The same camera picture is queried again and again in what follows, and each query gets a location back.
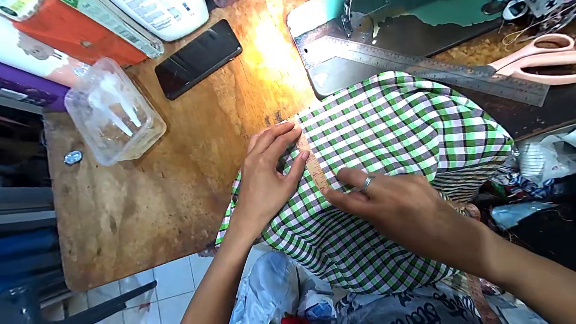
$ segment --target wooden table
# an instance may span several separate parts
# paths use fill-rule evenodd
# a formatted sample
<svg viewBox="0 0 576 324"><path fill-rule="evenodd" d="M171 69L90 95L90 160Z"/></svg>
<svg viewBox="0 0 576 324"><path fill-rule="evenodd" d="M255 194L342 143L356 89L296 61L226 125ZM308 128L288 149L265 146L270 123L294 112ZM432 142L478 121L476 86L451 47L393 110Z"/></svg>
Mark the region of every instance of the wooden table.
<svg viewBox="0 0 576 324"><path fill-rule="evenodd" d="M215 9L203 28L168 44L162 58L127 69L168 125L138 160L98 165L67 114L45 114L70 289L85 291L210 246L249 134L316 101L285 24L288 12L303 2L241 0ZM154 67L222 18L243 53L177 100L164 98ZM489 33L437 58L492 62L510 53L500 43L503 35ZM82 162L64 165L63 156L75 149L84 152Z"/></svg>

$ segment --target white bottle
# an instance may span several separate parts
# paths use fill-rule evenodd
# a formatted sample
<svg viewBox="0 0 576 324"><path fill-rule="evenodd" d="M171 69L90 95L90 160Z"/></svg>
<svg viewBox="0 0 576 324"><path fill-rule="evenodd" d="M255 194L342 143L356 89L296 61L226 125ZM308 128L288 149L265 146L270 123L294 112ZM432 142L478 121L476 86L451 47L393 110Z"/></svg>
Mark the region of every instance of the white bottle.
<svg viewBox="0 0 576 324"><path fill-rule="evenodd" d="M112 0L132 19L169 42L196 30L208 20L204 0Z"/></svg>

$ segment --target clear plastic container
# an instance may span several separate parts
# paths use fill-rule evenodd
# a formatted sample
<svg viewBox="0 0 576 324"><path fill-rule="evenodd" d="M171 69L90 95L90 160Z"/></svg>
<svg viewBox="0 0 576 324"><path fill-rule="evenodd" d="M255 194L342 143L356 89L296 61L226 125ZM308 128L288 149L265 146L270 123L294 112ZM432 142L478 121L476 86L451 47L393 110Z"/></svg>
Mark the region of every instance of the clear plastic container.
<svg viewBox="0 0 576 324"><path fill-rule="evenodd" d="M166 123L122 68L101 58L66 94L64 105L102 165L141 157Z"/></svg>

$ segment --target green checkered fabric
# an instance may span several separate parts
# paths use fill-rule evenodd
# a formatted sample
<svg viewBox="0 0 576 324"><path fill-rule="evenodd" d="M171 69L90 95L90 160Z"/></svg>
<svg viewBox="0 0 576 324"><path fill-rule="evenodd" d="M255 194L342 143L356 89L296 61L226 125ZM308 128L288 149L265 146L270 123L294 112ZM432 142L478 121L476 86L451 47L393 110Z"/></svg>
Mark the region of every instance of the green checkered fabric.
<svg viewBox="0 0 576 324"><path fill-rule="evenodd" d="M463 95L395 71L339 91L297 118L331 187L343 191L350 188L336 181L336 173L356 167L421 174L450 199L466 201L503 163L513 143L502 126ZM285 174L296 155L292 147L281 157ZM217 244L228 228L240 179L238 174ZM402 292L456 271L408 252L368 222L330 205L308 170L296 194L263 230L262 240L320 278L357 293Z"/></svg>

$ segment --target silver ring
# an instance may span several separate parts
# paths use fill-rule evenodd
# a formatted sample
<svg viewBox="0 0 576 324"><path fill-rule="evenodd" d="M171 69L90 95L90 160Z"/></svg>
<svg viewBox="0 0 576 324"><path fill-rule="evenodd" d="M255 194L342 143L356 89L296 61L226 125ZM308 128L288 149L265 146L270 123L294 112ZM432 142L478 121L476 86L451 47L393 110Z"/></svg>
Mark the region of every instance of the silver ring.
<svg viewBox="0 0 576 324"><path fill-rule="evenodd" d="M366 180L364 180L364 185L362 186L362 189L360 189L361 193L366 193L366 189L368 188L368 185L370 184L370 182L372 182L372 179L376 178L373 175L368 175L366 177Z"/></svg>

